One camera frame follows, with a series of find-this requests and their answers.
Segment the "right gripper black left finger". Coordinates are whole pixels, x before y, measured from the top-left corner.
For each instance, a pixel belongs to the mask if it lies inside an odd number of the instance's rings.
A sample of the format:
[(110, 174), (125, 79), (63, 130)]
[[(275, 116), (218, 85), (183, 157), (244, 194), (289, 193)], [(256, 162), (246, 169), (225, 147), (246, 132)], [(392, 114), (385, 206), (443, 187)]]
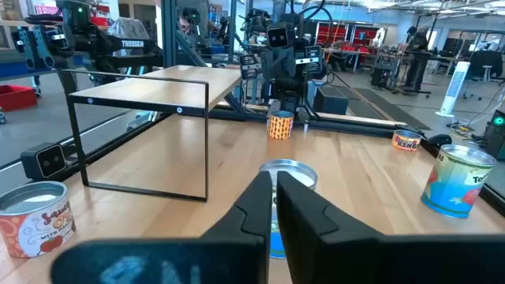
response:
[(53, 283), (265, 283), (272, 180), (260, 172), (201, 237), (86, 241), (58, 256)]

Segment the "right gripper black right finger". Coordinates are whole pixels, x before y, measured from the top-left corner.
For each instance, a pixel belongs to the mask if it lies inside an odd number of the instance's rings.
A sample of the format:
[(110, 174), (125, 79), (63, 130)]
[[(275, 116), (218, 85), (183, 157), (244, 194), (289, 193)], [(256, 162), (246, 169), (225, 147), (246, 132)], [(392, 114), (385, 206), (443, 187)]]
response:
[(276, 207), (295, 283), (502, 283), (502, 234), (386, 235), (277, 174)]

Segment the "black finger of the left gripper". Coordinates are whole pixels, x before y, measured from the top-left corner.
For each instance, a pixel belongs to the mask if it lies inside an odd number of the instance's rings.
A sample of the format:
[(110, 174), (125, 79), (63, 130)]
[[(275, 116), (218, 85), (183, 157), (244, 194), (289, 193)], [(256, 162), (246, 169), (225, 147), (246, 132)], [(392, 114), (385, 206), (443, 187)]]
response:
[(302, 79), (323, 71), (320, 46), (295, 46), (282, 49), (282, 78)]
[(241, 77), (243, 79), (257, 78), (262, 73), (265, 80), (273, 80), (274, 69), (281, 61), (282, 56), (274, 50), (264, 50), (260, 55), (243, 55), (240, 57)]

